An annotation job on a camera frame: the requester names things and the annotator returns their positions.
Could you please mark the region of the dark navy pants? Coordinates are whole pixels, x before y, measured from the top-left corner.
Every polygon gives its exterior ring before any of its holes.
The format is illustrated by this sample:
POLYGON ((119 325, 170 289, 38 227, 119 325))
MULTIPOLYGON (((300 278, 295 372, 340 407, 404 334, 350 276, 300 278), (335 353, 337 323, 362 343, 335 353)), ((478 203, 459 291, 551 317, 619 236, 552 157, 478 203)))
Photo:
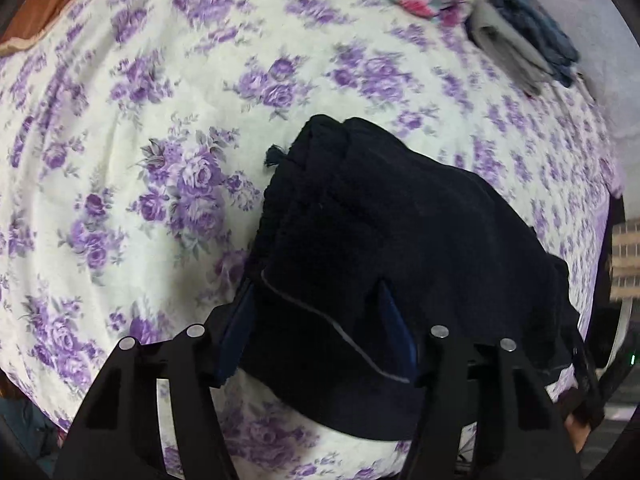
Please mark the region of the dark navy pants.
POLYGON ((361 118, 311 117, 279 162, 244 269, 242 371, 357 438, 411 438, 436 325, 512 339, 545 384, 570 362, 568 269, 501 195, 361 118))

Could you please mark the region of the purple floral bed sheet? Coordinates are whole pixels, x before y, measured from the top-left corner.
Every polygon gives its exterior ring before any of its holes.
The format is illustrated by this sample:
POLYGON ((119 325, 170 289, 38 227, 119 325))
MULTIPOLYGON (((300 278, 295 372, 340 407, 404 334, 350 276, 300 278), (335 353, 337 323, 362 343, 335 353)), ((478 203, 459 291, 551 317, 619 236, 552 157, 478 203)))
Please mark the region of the purple floral bed sheet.
POLYGON ((79 0, 1 62, 1 367, 58 428, 119 339, 232 298, 266 151, 314 114, 479 174, 588 320, 620 179, 582 84, 530 98, 463 28, 386 0, 79 0))

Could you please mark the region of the folded grey garment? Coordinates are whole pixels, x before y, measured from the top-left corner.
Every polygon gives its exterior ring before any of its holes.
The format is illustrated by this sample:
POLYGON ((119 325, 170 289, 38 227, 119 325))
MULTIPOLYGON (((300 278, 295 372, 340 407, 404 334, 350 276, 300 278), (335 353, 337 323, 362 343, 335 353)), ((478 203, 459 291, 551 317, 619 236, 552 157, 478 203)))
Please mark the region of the folded grey garment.
POLYGON ((476 0, 465 21, 470 39, 528 96, 540 96, 552 71, 537 49, 486 0, 476 0))

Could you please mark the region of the folded blue jeans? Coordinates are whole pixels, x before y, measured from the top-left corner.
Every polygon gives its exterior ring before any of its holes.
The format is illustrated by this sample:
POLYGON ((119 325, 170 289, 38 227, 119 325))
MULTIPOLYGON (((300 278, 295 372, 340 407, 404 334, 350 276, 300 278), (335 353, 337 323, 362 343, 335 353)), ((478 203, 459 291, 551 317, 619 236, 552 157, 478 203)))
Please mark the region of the folded blue jeans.
POLYGON ((572 66, 579 61, 579 52, 539 1, 488 1, 542 55, 553 78, 570 88, 574 82, 572 66))

